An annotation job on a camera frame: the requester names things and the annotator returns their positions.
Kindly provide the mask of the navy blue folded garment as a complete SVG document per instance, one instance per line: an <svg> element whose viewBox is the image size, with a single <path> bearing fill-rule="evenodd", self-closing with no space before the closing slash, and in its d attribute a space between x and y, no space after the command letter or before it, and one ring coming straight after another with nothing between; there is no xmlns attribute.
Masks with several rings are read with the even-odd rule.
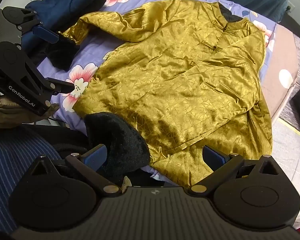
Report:
<svg viewBox="0 0 300 240"><path fill-rule="evenodd" d="M26 9L37 12L43 26L59 35L55 44L39 38L29 32L22 36L21 44L29 59L38 66L44 59L62 70L68 70L79 45L62 35L77 20L89 13L99 11L106 0L37 0L26 5Z"/></svg>

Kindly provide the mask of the olive brown padded garment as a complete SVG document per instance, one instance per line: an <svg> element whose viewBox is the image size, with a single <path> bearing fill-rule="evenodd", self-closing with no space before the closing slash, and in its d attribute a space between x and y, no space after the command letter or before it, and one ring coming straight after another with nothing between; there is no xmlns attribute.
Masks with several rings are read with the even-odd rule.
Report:
<svg viewBox="0 0 300 240"><path fill-rule="evenodd" d="M38 116L29 110L0 95L0 128L12 128L21 124L31 124L44 120L59 110L59 104L53 103L51 108L43 115Z"/></svg>

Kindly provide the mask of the blue striped fabric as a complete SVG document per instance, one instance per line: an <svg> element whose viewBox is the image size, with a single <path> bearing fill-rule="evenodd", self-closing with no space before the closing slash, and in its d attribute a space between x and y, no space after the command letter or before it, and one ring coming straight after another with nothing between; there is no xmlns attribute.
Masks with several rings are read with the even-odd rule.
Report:
<svg viewBox="0 0 300 240"><path fill-rule="evenodd" d="M57 151L34 131L18 126L0 128L0 231L11 233L17 226L8 210L8 199L19 180L40 155L60 159Z"/></svg>

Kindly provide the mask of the pink grey blanket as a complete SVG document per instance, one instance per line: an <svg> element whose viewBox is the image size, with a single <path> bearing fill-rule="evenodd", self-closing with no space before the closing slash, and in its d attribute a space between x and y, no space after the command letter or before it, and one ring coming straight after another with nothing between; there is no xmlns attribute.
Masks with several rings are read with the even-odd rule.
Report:
<svg viewBox="0 0 300 240"><path fill-rule="evenodd" d="M293 103L300 90L300 38L278 24L269 46L262 92L271 115L272 156L300 195L300 118ZM294 228L300 228L300 212Z"/></svg>

